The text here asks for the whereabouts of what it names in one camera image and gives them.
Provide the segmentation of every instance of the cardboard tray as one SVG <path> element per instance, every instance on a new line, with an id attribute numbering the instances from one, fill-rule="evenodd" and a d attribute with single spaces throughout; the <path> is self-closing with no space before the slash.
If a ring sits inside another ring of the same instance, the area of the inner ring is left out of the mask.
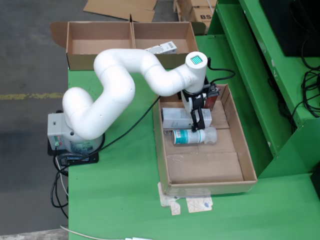
<path id="1" fill-rule="evenodd" d="M 199 35 L 205 26 L 190 22 L 53 22 L 53 41 L 66 48 L 70 70 L 93 70 L 96 56 L 107 49 L 147 49 L 173 41 L 177 54 L 156 54 L 166 69 L 185 63 L 188 53 L 199 51 L 194 29 Z"/>
<path id="2" fill-rule="evenodd" d="M 216 144 L 173 145 L 163 129 L 162 108 L 183 108 L 176 95 L 161 97 L 153 107 L 158 170 L 164 194 L 205 196 L 249 191 L 257 183 L 247 141 L 227 84 L 218 85 L 220 96 L 211 112 L 217 129 Z"/>

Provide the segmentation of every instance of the green table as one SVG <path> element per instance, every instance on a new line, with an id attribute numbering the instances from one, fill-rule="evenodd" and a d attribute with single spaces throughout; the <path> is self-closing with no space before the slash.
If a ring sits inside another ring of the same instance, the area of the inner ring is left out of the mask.
<path id="1" fill-rule="evenodd" d="M 228 83 L 255 169 L 263 171 L 271 153 L 226 37 L 198 36 L 197 43 L 201 52 L 214 57 L 215 67 L 237 71 Z M 142 76 L 132 76 L 134 100 L 107 130 L 106 143 L 129 129 L 155 99 Z M 219 75 L 208 71 L 208 77 Z M 68 81 L 69 87 L 82 87 L 94 99 L 102 92 L 93 71 L 69 71 Z M 153 240 L 300 240 L 320 235 L 320 201 L 308 174 L 264 178 L 248 193 L 213 196 L 213 210 L 207 212 L 189 213 L 186 200 L 179 199 L 181 215 L 172 216 L 160 205 L 153 128 L 149 113 L 131 133 L 101 152 L 97 164 L 70 167 L 71 230 L 105 239 Z M 81 238 L 69 234 L 70 240 Z"/>

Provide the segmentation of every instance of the gray floor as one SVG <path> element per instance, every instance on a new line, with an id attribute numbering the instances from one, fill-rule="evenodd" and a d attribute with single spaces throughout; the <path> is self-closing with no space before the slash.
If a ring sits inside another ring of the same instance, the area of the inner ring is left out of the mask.
<path id="1" fill-rule="evenodd" d="M 55 169 L 46 153 L 47 115 L 62 108 L 62 99 L 5 99 L 66 91 L 65 50 L 52 41 L 50 23 L 119 21 L 83 12 L 86 2 L 0 0 L 0 236 L 68 224 L 50 203 Z M 178 20 L 172 0 L 158 0 L 153 20 Z"/>

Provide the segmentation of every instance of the spray bottle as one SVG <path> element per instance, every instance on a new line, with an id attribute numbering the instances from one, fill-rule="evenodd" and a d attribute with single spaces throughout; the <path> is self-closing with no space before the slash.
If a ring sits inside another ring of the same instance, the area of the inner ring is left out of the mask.
<path id="1" fill-rule="evenodd" d="M 204 142 L 204 144 L 207 144 L 208 142 L 215 144 L 217 139 L 217 130 L 213 126 L 200 129 L 196 132 L 192 132 L 191 129 L 172 131 L 173 144 L 199 144 L 202 142 Z"/>

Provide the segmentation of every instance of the paper label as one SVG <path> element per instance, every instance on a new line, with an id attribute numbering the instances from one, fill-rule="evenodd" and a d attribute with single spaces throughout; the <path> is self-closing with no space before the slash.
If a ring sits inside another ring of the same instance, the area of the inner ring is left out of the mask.
<path id="1" fill-rule="evenodd" d="M 83 153 L 83 152 L 88 152 L 91 151 L 94 147 L 91 144 L 91 142 L 70 142 L 71 144 L 71 150 L 74 153 Z"/>
<path id="2" fill-rule="evenodd" d="M 179 197 L 164 195 L 161 188 L 161 182 L 158 182 L 158 190 L 161 206 L 170 207 L 172 215 L 179 215 L 181 213 L 181 207 L 180 204 L 176 202 Z"/>
<path id="3" fill-rule="evenodd" d="M 214 203 L 211 196 L 204 197 L 186 197 L 186 204 L 189 213 L 211 211 Z"/>
<path id="4" fill-rule="evenodd" d="M 200 131 L 192 132 L 192 130 L 174 130 L 175 142 L 173 144 L 198 144 L 201 141 Z"/>

